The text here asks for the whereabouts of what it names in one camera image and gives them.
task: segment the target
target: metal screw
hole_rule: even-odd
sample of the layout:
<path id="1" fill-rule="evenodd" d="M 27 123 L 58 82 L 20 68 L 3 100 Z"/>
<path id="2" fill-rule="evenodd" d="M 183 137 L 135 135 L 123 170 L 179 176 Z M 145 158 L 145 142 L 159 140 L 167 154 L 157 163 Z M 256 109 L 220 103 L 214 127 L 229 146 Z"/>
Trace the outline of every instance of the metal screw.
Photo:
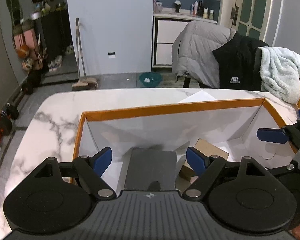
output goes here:
<path id="1" fill-rule="evenodd" d="M 113 195 L 113 191 L 111 189 L 107 189 L 107 188 L 100 189 L 98 191 L 98 195 L 100 197 L 111 197 Z"/>
<path id="2" fill-rule="evenodd" d="M 287 165 L 287 170 L 292 171 L 295 168 L 293 164 Z"/>
<path id="3" fill-rule="evenodd" d="M 200 197 L 201 191 L 197 189 L 189 189 L 186 191 L 188 197 Z"/>

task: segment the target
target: marble countertop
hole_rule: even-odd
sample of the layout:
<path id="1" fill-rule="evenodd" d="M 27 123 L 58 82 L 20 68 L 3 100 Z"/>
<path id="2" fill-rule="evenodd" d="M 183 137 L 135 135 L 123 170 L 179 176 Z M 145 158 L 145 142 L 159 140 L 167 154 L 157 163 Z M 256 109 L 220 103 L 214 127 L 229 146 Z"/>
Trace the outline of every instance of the marble countertop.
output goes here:
<path id="1" fill-rule="evenodd" d="M 4 197 L 47 157 L 56 157 L 59 162 L 72 161 L 77 127 L 83 111 L 174 104 L 199 91 L 201 89 L 140 88 L 67 92 L 52 95 L 38 109 L 19 145 L 5 187 Z M 297 119 L 294 106 L 267 92 L 219 89 L 205 89 L 204 91 L 217 100 L 267 98 L 286 124 L 293 124 Z M 9 232 L 10 228 L 4 217 L 3 208 L 1 208 L 0 239 Z"/>
<path id="2" fill-rule="evenodd" d="M 171 10 L 171 8 L 164 8 L 161 13 L 154 13 L 154 17 L 159 18 L 171 18 L 171 19 L 181 19 L 181 20 L 191 20 L 191 21 L 203 21 L 203 22 L 210 22 L 213 24 L 217 24 L 216 21 L 205 19 L 200 16 L 195 16 L 190 14 L 190 10 L 180 10 L 180 13 L 174 12 L 175 10 Z"/>

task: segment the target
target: bathroom vanity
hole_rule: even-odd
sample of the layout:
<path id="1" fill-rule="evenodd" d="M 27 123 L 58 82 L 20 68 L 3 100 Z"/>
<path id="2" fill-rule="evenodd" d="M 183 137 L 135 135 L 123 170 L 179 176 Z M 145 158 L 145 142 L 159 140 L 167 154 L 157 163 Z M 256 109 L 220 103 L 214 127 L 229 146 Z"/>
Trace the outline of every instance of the bathroom vanity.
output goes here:
<path id="1" fill-rule="evenodd" d="M 191 21 L 216 21 L 190 14 L 189 10 L 174 12 L 173 8 L 164 8 L 161 13 L 153 14 L 152 67 L 172 67 L 172 45 L 186 25 Z"/>

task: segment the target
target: black jacket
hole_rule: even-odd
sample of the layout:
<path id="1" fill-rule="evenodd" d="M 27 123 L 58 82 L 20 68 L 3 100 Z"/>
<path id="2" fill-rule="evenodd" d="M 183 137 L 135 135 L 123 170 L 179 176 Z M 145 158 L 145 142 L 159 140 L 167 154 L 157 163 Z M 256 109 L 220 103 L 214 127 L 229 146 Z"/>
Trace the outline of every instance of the black jacket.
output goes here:
<path id="1" fill-rule="evenodd" d="M 267 43 L 236 33 L 232 40 L 212 53 L 219 63 L 221 89 L 261 91 L 258 47 Z"/>

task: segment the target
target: blue plastic basin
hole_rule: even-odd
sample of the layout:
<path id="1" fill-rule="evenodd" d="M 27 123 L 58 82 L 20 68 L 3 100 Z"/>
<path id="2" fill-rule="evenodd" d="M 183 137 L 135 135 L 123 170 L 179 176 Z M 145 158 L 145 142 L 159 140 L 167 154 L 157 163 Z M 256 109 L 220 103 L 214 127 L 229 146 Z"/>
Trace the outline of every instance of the blue plastic basin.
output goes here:
<path id="1" fill-rule="evenodd" d="M 144 80 L 148 78 L 150 79 L 150 82 L 147 83 L 145 82 Z M 142 73 L 139 77 L 140 79 L 140 82 L 145 86 L 145 87 L 148 87 L 148 88 L 155 88 L 157 87 L 160 82 L 162 81 L 162 76 L 160 73 L 157 73 L 157 72 L 147 72 L 147 73 Z"/>

